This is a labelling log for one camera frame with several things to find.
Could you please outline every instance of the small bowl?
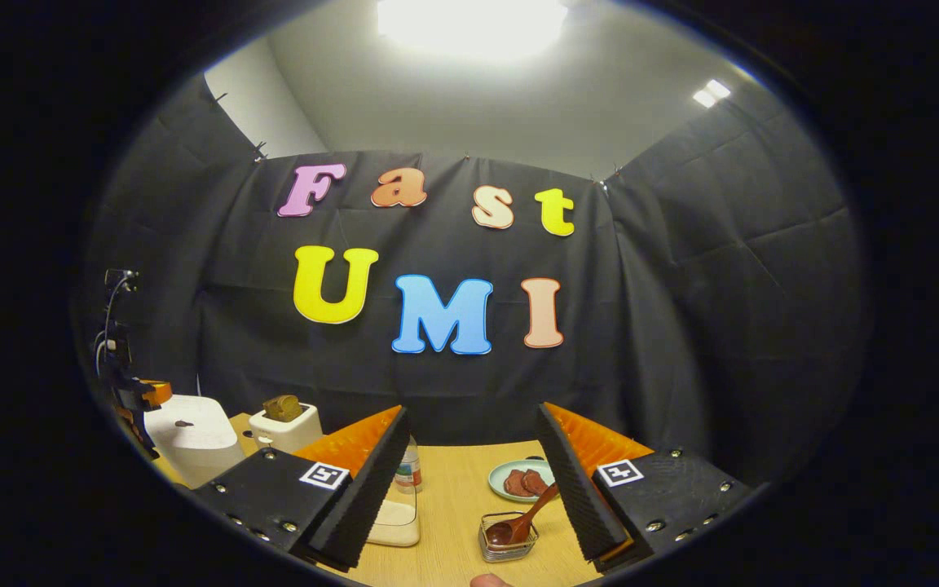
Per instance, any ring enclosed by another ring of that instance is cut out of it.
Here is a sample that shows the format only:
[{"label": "small bowl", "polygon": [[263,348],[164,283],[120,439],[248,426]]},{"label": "small bowl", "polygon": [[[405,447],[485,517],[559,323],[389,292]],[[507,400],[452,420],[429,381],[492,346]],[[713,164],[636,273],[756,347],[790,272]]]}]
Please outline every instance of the small bowl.
[{"label": "small bowl", "polygon": [[524,512],[500,512],[496,514],[484,514],[480,518],[480,532],[478,532],[478,538],[480,539],[480,554],[483,554],[484,560],[489,563],[500,563],[505,561],[515,561],[518,558],[524,558],[528,556],[534,543],[538,540],[538,531],[534,524],[531,525],[531,531],[528,532],[528,539],[524,542],[519,542],[517,544],[505,544],[503,546],[494,546],[488,544],[487,536],[485,531],[495,523],[500,523],[500,521],[511,520],[517,518],[518,516],[524,515]]}]

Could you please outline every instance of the ceiling light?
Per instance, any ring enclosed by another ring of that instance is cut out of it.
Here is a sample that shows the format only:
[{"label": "ceiling light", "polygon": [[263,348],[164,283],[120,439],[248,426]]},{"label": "ceiling light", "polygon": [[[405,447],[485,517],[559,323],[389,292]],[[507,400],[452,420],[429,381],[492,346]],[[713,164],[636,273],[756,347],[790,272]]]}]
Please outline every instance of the ceiling light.
[{"label": "ceiling light", "polygon": [[727,86],[724,86],[722,85],[722,83],[715,81],[715,79],[712,79],[712,81],[705,83],[705,89],[708,89],[709,92],[712,93],[712,95],[716,96],[719,99],[730,96],[730,90],[727,90]]},{"label": "ceiling light", "polygon": [[716,103],[716,98],[712,97],[712,94],[709,94],[706,90],[694,94],[694,100],[697,100],[697,103],[705,108],[712,108],[712,105]]},{"label": "ceiling light", "polygon": [[558,0],[381,0],[379,34],[432,52],[511,59],[560,34]]}]

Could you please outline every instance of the wooden table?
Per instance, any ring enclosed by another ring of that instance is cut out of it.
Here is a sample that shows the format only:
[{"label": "wooden table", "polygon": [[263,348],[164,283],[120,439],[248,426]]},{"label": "wooden table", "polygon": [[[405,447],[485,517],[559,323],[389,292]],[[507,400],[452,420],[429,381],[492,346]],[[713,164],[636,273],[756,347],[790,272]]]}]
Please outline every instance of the wooden table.
[{"label": "wooden table", "polygon": [[[245,454],[258,449],[242,432],[249,429],[249,415],[231,418]],[[518,561],[488,563],[480,554],[477,532],[480,517],[496,512],[528,510],[531,504],[508,501],[488,487],[487,475],[508,461],[543,456],[537,441],[484,446],[420,446],[422,491],[418,494],[420,541],[396,547],[365,544],[357,568],[336,575],[379,587],[466,587],[474,576],[493,572],[515,587],[560,587],[597,579],[600,573],[582,558],[575,532],[564,513],[562,499],[538,512],[534,525],[538,542]],[[178,473],[157,458],[154,464],[176,483]]]}]

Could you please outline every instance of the pink letter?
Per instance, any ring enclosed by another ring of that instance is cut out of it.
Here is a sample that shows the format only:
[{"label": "pink letter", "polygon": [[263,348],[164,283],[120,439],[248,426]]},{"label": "pink letter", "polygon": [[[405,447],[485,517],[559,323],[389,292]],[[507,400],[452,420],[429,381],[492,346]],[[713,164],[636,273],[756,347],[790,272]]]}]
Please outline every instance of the pink letter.
[{"label": "pink letter", "polygon": [[332,165],[303,165],[295,168],[295,183],[292,191],[288,192],[288,200],[277,209],[279,216],[306,216],[313,212],[310,206],[310,194],[314,200],[321,201],[328,193],[328,186],[332,185],[332,178],[342,179],[346,175],[346,165],[334,163]]},{"label": "pink letter", "polygon": [[536,277],[525,279],[521,287],[528,293],[531,312],[531,330],[524,343],[532,349],[548,349],[563,343],[563,334],[556,330],[556,293],[560,282]]}]

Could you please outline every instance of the ceiling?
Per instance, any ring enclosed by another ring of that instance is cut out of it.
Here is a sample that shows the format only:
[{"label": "ceiling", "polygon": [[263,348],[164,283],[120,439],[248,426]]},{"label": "ceiling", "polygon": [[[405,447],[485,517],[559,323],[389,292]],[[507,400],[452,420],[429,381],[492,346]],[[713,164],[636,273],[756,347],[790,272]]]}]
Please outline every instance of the ceiling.
[{"label": "ceiling", "polygon": [[655,15],[569,5],[559,40],[512,63],[402,47],[377,32],[376,0],[327,2],[269,46],[328,149],[468,152],[595,179],[700,115],[709,79],[749,82]]}]

